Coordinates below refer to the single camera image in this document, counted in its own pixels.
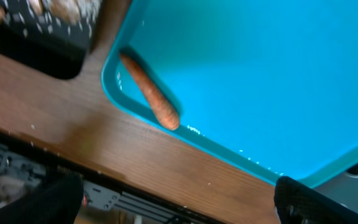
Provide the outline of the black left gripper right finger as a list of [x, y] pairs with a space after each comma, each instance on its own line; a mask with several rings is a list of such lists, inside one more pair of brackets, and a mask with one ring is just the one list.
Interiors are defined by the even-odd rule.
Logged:
[[282, 224], [358, 224], [358, 213], [287, 176], [277, 179], [273, 200]]

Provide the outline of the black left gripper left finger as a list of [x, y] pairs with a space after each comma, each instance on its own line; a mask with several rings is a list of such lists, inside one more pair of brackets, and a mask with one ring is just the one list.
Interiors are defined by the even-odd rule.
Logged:
[[0, 224], [71, 224], [82, 205], [83, 181], [69, 175], [0, 208]]

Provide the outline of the orange carrot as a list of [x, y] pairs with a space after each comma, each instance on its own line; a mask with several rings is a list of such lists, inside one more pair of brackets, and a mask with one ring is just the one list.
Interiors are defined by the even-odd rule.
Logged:
[[180, 117], [176, 109], [166, 99], [144, 69], [126, 54], [120, 53], [119, 58], [139, 87], [160, 125], [171, 131], [178, 129]]

